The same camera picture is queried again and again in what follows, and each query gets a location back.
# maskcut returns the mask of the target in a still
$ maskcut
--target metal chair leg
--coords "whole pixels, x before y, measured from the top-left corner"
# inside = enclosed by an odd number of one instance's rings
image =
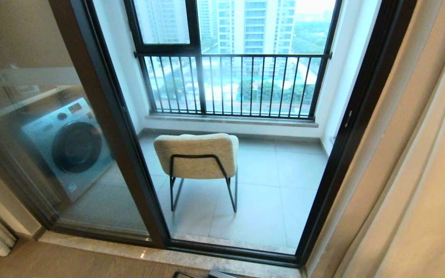
[[[175,186],[175,180],[176,180],[175,176],[169,177],[169,186],[171,188],[171,211],[175,211],[176,209],[176,205],[178,204],[178,199],[180,198],[180,192],[182,191],[183,181],[185,181],[184,178],[182,178],[182,181],[180,181],[180,187],[178,188],[175,201],[173,202],[173,187]]]
[[[235,177],[235,186],[234,186],[234,200],[233,194],[231,194],[231,178],[226,178],[226,184],[228,185],[229,198],[231,199],[231,204],[233,205],[233,211],[236,212],[237,202],[238,202],[238,169],[236,169],[236,177]]]

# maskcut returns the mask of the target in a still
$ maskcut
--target black balcony railing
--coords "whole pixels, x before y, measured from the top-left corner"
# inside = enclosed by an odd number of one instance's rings
[[[312,119],[326,54],[143,56],[151,112]]]

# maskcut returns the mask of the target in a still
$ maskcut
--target front-loading washing machine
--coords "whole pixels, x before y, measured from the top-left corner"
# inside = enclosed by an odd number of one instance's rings
[[[70,202],[76,201],[113,162],[101,128],[84,98],[24,125],[22,131]]]

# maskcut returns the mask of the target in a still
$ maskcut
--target black door frame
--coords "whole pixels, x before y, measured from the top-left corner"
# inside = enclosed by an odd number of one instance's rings
[[[18,192],[18,187],[13,188],[14,193],[31,208],[32,213],[45,227],[57,232],[258,263],[300,267],[310,256],[355,155],[394,64],[416,2],[416,0],[383,0],[381,3],[369,46],[348,102],[346,109],[348,112],[345,113],[341,122],[336,143],[327,162],[295,255],[171,238],[107,52],[92,0],[49,0],[49,3],[90,104],[95,111],[101,111],[97,113],[97,121],[110,143],[111,152],[118,162],[136,207],[147,227],[150,240],[143,241],[113,234],[95,234],[79,229],[54,227],[53,220],[40,213],[35,202]],[[19,184],[25,174],[18,173],[15,167],[0,162],[0,175],[10,184]]]

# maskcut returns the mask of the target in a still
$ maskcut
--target chair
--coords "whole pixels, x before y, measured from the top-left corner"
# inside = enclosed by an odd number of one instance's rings
[[[185,178],[224,178],[229,197],[236,212],[238,197],[238,138],[225,133],[180,136],[161,135],[154,141],[154,148],[163,171],[169,175],[171,211],[175,211]],[[234,199],[231,194],[231,178],[236,176]],[[173,201],[173,186],[181,178],[180,188]]]

